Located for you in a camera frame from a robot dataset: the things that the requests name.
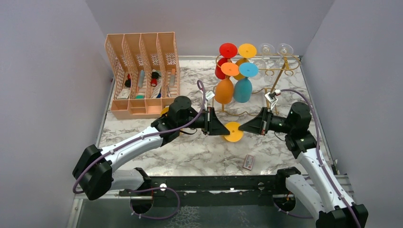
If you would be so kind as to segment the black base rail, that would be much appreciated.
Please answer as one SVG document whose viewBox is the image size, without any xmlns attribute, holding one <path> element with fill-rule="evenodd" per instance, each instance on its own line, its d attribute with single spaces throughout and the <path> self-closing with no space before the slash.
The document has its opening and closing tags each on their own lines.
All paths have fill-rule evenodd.
<svg viewBox="0 0 403 228">
<path fill-rule="evenodd" d="M 167 186 L 169 190 L 153 193 L 134 193 L 130 190 L 111 190 L 109 195 L 136 201 L 152 200 L 154 207 L 175 206 L 272 206 L 273 200 L 285 200 L 293 195 L 285 189 L 275 175 L 251 176 L 151 176 L 146 188 Z"/>
</svg>

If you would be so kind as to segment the small red white card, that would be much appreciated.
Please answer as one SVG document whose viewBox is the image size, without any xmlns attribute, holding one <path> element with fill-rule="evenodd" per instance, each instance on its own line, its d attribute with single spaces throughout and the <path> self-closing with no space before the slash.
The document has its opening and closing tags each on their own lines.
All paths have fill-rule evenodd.
<svg viewBox="0 0 403 228">
<path fill-rule="evenodd" d="M 255 157 L 250 154 L 247 154 L 242 167 L 244 169 L 251 171 L 253 169 L 254 161 L 255 161 Z"/>
</svg>

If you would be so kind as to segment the peach plastic file organizer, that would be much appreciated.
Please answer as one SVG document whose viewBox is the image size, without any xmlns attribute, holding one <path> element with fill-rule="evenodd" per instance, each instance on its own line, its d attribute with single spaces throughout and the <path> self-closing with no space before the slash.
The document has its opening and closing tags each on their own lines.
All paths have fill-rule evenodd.
<svg viewBox="0 0 403 228">
<path fill-rule="evenodd" d="M 160 116 L 180 95 L 181 72 L 174 32 L 108 34 L 106 53 L 115 78 L 111 113 L 118 120 Z M 151 74 L 158 72 L 152 87 Z"/>
</svg>

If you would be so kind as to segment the yellow wine glass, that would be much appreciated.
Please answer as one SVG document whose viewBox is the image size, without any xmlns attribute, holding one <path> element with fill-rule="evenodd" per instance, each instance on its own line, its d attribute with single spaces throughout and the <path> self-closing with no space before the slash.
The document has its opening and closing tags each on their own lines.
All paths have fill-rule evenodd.
<svg viewBox="0 0 403 228">
<path fill-rule="evenodd" d="M 169 111 L 169 107 L 168 107 L 168 106 L 165 107 L 165 108 L 163 108 L 162 111 L 161 111 L 161 113 L 160 113 L 160 116 L 161 116 L 161 117 L 162 117 L 162 116 L 167 116 L 168 111 Z"/>
<path fill-rule="evenodd" d="M 225 127 L 229 130 L 229 135 L 224 135 L 223 138 L 231 143 L 240 141 L 243 138 L 244 132 L 239 130 L 240 123 L 238 122 L 228 122 Z"/>
<path fill-rule="evenodd" d="M 237 60 L 235 64 L 240 66 L 243 63 L 248 63 L 250 58 L 255 57 L 257 49 L 250 43 L 244 43 L 238 47 L 238 53 L 241 56 L 241 59 Z"/>
</svg>

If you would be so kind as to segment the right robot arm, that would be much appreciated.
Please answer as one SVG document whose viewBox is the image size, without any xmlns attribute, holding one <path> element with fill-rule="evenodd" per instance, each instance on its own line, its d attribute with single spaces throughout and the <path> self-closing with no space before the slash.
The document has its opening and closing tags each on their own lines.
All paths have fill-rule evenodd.
<svg viewBox="0 0 403 228">
<path fill-rule="evenodd" d="M 354 202 L 327 165 L 317 140 L 308 130 L 311 118 L 309 105 L 302 102 L 295 102 L 286 118 L 263 107 L 239 130 L 259 135 L 269 131 L 285 133 L 287 149 L 313 184 L 309 185 L 296 168 L 286 168 L 278 170 L 274 187 L 280 193 L 293 193 L 316 221 L 317 228 L 363 228 L 368 211 L 363 204 Z"/>
</svg>

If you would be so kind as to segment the orange wine glass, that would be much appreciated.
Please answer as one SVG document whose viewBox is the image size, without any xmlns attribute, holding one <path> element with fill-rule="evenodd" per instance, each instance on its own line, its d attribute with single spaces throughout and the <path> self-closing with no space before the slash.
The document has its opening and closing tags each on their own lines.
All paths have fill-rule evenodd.
<svg viewBox="0 0 403 228">
<path fill-rule="evenodd" d="M 219 69 L 224 74 L 224 79 L 217 84 L 214 99 L 220 104 L 228 104 L 231 102 L 234 93 L 234 85 L 230 77 L 239 74 L 239 66 L 232 62 L 226 62 L 222 63 Z"/>
</svg>

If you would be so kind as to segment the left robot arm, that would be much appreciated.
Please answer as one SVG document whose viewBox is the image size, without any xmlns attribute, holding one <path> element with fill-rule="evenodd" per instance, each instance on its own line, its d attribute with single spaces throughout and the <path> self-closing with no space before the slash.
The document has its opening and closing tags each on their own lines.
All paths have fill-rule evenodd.
<svg viewBox="0 0 403 228">
<path fill-rule="evenodd" d="M 184 128 L 200 129 L 203 134 L 212 136 L 230 134 L 213 107 L 203 106 L 197 112 L 188 97 L 178 96 L 166 114 L 135 136 L 103 148 L 94 144 L 86 147 L 72 171 L 76 180 L 73 192 L 84 193 L 89 200 L 96 200 L 112 189 L 132 189 L 144 195 L 149 190 L 149 181 L 141 171 L 135 170 L 134 180 L 127 183 L 122 179 L 123 172 L 117 170 L 131 159 L 172 142 Z"/>
</svg>

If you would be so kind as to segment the red black marker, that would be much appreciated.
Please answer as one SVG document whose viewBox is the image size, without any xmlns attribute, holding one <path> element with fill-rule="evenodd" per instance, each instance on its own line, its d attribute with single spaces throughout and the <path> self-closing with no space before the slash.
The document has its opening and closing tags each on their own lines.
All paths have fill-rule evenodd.
<svg viewBox="0 0 403 228">
<path fill-rule="evenodd" d="M 152 72 L 152 74 L 151 74 L 151 82 L 150 82 L 150 85 L 152 86 L 152 87 L 156 87 L 157 85 L 158 85 L 158 78 L 160 77 L 160 75 L 159 75 L 159 73 L 158 72 Z"/>
</svg>

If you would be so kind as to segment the clear wine glass right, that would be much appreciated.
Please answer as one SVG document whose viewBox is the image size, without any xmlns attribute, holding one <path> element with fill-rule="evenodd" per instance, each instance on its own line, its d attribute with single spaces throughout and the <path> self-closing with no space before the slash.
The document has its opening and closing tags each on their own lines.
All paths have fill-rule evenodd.
<svg viewBox="0 0 403 228">
<path fill-rule="evenodd" d="M 287 55 L 293 55 L 294 54 L 294 49 L 291 45 L 286 44 L 286 43 L 281 43 L 277 46 L 276 48 L 277 53 L 279 54 L 279 59 L 278 59 L 278 63 L 280 64 L 283 59 L 284 56 Z"/>
</svg>

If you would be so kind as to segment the clear wine glass left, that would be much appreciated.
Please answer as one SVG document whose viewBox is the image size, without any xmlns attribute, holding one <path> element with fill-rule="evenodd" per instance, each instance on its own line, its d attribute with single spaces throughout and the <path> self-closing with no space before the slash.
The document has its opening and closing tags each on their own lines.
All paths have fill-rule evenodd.
<svg viewBox="0 0 403 228">
<path fill-rule="evenodd" d="M 266 84 L 271 84 L 274 71 L 268 66 L 265 57 L 274 54 L 275 48 L 269 43 L 262 43 L 259 45 L 258 51 L 261 57 L 253 62 L 253 64 L 258 68 L 258 73 L 252 78 L 252 80 L 263 79 Z"/>
</svg>

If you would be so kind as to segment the clear wine glass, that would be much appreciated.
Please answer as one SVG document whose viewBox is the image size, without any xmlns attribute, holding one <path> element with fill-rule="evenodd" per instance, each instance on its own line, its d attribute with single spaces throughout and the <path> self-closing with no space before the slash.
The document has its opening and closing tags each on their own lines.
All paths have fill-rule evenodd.
<svg viewBox="0 0 403 228">
<path fill-rule="evenodd" d="M 258 68 L 258 73 L 252 78 L 252 80 L 263 79 L 266 84 L 271 84 L 274 71 L 268 66 L 265 57 L 274 54 L 275 48 L 269 43 L 262 43 L 259 45 L 258 51 L 261 57 L 253 62 L 253 64 Z"/>
<path fill-rule="evenodd" d="M 284 56 L 287 55 L 293 55 L 294 54 L 294 49 L 291 45 L 286 44 L 286 43 L 281 43 L 277 46 L 276 48 L 277 53 L 279 54 L 279 59 L 278 59 L 278 63 L 280 64 L 283 59 Z"/>
</svg>

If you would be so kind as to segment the blue wine glass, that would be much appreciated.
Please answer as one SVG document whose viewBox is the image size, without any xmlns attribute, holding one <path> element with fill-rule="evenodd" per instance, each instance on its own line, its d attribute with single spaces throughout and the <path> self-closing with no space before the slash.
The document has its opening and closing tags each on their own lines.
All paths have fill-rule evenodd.
<svg viewBox="0 0 403 228">
<path fill-rule="evenodd" d="M 239 66 L 239 72 L 244 78 L 236 83 L 233 98 L 238 103 L 246 103 L 252 94 L 252 83 L 249 78 L 255 77 L 259 73 L 259 69 L 253 63 L 242 63 Z"/>
</svg>

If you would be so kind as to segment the red wine glass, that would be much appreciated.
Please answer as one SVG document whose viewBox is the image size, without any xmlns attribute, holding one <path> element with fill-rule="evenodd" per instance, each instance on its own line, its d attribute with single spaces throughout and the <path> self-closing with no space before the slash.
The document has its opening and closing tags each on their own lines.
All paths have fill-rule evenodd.
<svg viewBox="0 0 403 228">
<path fill-rule="evenodd" d="M 221 70 L 221 66 L 224 63 L 231 62 L 231 58 L 235 57 L 238 53 L 237 47 L 232 43 L 224 43 L 219 47 L 220 58 L 216 63 L 215 75 L 218 79 L 223 80 L 226 75 Z"/>
</svg>

